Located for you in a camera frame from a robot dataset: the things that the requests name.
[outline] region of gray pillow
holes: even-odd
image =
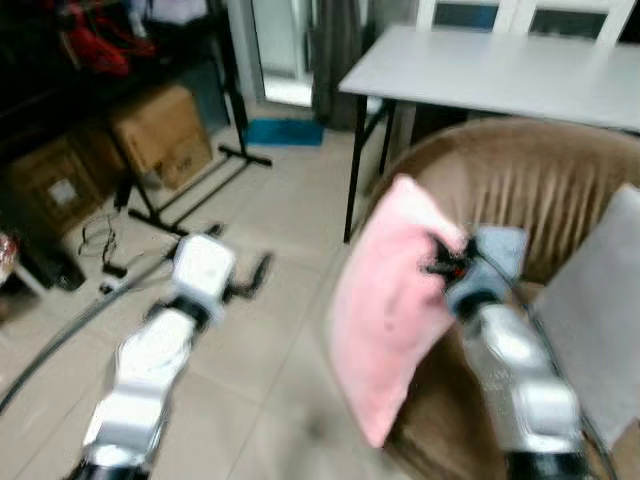
[[[563,370],[609,448],[640,402],[640,191],[618,191],[535,303]]]

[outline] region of pink pillow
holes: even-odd
[[[432,262],[436,234],[464,248],[462,230],[408,176],[398,176],[379,202],[335,293],[331,359],[360,428],[383,445],[418,363],[454,320],[443,280],[419,266]]]

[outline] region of blue towel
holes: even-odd
[[[322,145],[324,127],[313,120],[257,118],[246,131],[248,145],[309,146]]]

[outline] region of brown chair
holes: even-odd
[[[640,185],[640,142],[564,123],[471,122],[407,152],[381,180],[372,208],[399,173],[414,177],[460,224],[524,228],[530,243],[523,280],[542,288],[597,224],[611,195],[624,183]],[[631,427],[614,448],[621,479],[640,478],[639,430]],[[457,330],[418,367],[385,448],[419,479],[504,478]],[[594,470],[606,478],[597,463],[594,457]]]

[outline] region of white desk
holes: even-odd
[[[367,96],[386,100],[386,111],[372,122],[387,112],[391,120],[395,101],[402,100],[640,132],[640,48],[632,46],[396,26],[349,72],[340,90],[360,98],[345,242],[360,151],[374,126],[364,126]]]

